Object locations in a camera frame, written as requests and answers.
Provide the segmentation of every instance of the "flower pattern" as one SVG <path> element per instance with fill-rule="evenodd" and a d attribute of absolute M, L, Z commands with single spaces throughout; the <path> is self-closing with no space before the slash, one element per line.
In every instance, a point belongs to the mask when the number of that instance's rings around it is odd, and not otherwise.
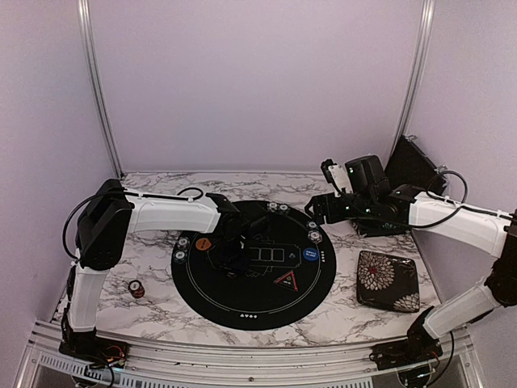
<path fill-rule="evenodd" d="M 402 313 L 416 313 L 420 310 L 420 295 L 412 293 L 411 295 L 401 297 L 393 303 L 393 308 Z"/>
<path fill-rule="evenodd" d="M 393 265 L 389 259 L 364 252 L 357 268 L 359 281 L 370 290 L 388 288 L 395 277 Z"/>

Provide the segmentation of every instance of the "round black mat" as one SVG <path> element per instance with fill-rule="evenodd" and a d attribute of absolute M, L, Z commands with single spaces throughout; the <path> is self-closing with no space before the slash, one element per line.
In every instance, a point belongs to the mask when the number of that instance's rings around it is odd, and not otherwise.
<path fill-rule="evenodd" d="M 211 265 L 210 251 L 198 249 L 204 249 L 203 238 L 210 234 L 182 232 L 171 264 L 179 294 L 198 314 L 233 329 L 274 329 L 302 319 L 323 302 L 334 283 L 336 259 L 328 236 L 286 205 L 258 200 L 233 204 L 244 214 L 256 213 L 260 206 L 269 221 L 270 230 L 246 249 L 250 268 L 228 278 Z M 178 251 L 187 255 L 182 264 L 174 261 Z"/>

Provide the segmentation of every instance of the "orange circular token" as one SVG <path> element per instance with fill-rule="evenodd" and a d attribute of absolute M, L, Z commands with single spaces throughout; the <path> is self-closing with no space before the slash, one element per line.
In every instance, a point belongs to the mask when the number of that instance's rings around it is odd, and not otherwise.
<path fill-rule="evenodd" d="M 195 242 L 195 247 L 200 251 L 207 251 L 212 246 L 212 243 L 207 238 L 200 238 Z"/>

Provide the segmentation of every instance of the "marble tabletop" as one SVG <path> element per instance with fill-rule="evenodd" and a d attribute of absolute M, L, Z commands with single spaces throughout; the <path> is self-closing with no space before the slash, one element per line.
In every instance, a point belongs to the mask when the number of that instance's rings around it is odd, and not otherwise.
<path fill-rule="evenodd" d="M 135 173 L 124 186 L 175 194 L 196 186 L 230 200 L 269 200 L 303 209 L 311 196 L 330 191 L 322 175 L 255 173 Z M 101 331 L 186 344 L 244 347 L 298 347 L 349 344 L 404 335 L 417 314 L 399 314 L 360 305 L 355 297 L 357 259 L 362 250 L 413 259 L 418 269 L 421 311 L 439 303 L 435 287 L 410 234 L 361 238 L 349 222 L 323 226 L 334 245 L 338 270 L 325 301 L 302 320 L 267 331 L 221 327 L 193 311 L 179 296 L 170 273 L 170 256 L 179 235 L 153 231 L 129 234 L 119 264 L 103 286 L 97 312 Z M 145 296 L 135 299 L 128 282 L 138 279 Z M 54 314 L 61 320 L 65 301 Z"/>

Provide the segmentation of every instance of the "blue button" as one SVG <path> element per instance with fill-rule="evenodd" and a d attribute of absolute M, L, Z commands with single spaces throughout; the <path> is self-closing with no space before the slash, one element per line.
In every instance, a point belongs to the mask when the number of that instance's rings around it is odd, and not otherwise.
<path fill-rule="evenodd" d="M 320 254 L 314 248 L 307 248 L 304 251 L 304 258 L 308 261 L 316 261 L 320 258 Z"/>

